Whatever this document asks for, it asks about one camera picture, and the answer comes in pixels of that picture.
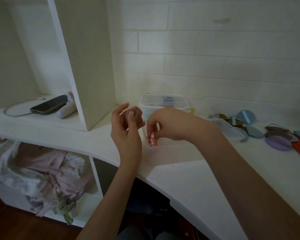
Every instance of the yellow object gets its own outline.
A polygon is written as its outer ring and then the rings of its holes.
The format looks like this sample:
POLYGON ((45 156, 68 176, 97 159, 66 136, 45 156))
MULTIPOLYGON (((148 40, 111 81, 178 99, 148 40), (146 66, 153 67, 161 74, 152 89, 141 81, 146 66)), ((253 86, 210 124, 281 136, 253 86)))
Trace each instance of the yellow object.
POLYGON ((195 108, 190 108, 190 114, 194 115, 195 114, 195 108))

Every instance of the white game controller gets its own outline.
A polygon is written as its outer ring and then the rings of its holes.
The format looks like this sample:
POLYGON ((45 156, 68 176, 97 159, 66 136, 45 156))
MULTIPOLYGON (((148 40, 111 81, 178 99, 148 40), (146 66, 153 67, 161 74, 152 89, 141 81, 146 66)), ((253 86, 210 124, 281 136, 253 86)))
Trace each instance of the white game controller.
POLYGON ((68 96, 67 104, 64 105, 61 109, 59 109, 56 113, 56 115, 60 119, 63 119, 64 117, 67 117, 68 115, 70 115, 73 112, 77 111, 77 105, 76 105, 73 93, 72 92, 67 92, 67 96, 68 96))

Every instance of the black phone screen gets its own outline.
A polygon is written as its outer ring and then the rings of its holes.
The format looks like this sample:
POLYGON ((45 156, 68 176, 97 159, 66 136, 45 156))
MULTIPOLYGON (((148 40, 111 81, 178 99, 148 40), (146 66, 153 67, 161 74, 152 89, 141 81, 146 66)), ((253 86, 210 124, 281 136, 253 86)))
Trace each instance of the black phone screen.
POLYGON ((60 104, 66 104, 67 102, 68 102, 68 96, 61 95, 61 96, 55 97, 47 102, 36 105, 36 106, 32 107, 31 109, 38 110, 38 111, 47 111, 48 109, 56 107, 60 104))

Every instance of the pink object held in hand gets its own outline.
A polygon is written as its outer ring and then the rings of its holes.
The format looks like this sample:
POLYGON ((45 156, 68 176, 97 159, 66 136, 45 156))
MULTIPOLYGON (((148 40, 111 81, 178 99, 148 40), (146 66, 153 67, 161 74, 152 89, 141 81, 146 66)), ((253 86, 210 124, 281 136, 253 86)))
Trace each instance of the pink object held in hand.
POLYGON ((155 132, 151 133, 151 137, 149 139, 149 145, 151 147, 157 147, 158 146, 158 141, 156 139, 156 133, 155 132))

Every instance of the hand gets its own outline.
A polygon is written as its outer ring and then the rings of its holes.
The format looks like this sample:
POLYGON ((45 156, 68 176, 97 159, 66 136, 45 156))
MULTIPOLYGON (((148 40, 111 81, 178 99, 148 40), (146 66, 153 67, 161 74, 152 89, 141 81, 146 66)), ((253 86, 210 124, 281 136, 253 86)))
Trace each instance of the hand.
POLYGON ((203 136, 211 130, 217 130, 215 124, 173 107, 156 110, 147 121, 147 135, 150 138, 151 133, 156 132, 156 139, 164 137, 192 142, 193 137, 203 136))
POLYGON ((142 120, 142 111, 138 107, 123 112, 128 106, 129 103, 122 104, 112 112, 111 138, 119 151, 120 166, 138 168, 142 158, 138 129, 146 123, 142 120))

